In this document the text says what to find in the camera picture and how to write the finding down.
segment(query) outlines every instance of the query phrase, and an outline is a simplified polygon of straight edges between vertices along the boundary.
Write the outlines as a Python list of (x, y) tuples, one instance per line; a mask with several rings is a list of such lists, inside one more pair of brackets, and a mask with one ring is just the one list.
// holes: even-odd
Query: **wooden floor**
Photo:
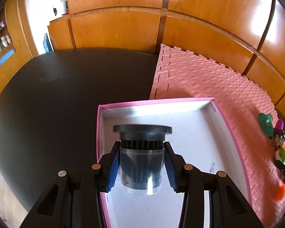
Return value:
[(9, 228), (19, 228), (27, 214), (0, 173), (0, 216)]

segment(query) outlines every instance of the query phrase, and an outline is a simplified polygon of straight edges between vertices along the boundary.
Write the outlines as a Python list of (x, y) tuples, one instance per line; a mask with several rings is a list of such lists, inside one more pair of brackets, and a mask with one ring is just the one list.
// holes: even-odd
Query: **black table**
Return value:
[(0, 171), (29, 211), (60, 170), (96, 162), (99, 104), (149, 99), (158, 56), (90, 48), (43, 54), (0, 94)]

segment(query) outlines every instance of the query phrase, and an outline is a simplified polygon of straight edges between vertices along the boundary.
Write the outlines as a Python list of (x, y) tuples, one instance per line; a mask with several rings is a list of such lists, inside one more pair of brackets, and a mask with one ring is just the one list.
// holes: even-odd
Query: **interlocking foam mat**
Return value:
[(265, 228), (285, 211), (285, 198), (274, 201), (280, 173), (274, 166), (274, 146), (258, 124), (259, 113), (277, 112), (270, 97), (254, 82), (223, 64), (181, 48), (161, 45), (150, 99), (214, 97), (239, 145), (251, 189), (251, 205)]

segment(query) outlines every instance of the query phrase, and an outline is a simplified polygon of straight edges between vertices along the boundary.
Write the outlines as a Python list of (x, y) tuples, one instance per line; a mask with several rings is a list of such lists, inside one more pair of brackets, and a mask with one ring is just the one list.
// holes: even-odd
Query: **wooden wall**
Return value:
[(5, 17), (16, 52), (0, 67), (0, 93), (17, 71), (38, 55), (27, 21), (25, 0), (7, 0)]
[(278, 0), (68, 0), (51, 21), (54, 50), (160, 43), (202, 54), (263, 87), (285, 116), (285, 10)]

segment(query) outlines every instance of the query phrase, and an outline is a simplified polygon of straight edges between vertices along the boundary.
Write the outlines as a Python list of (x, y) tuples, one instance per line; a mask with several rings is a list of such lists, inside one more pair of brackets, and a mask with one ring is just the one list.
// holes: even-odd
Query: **transparent container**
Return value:
[(148, 196), (161, 189), (165, 149), (120, 149), (121, 182), (133, 195)]

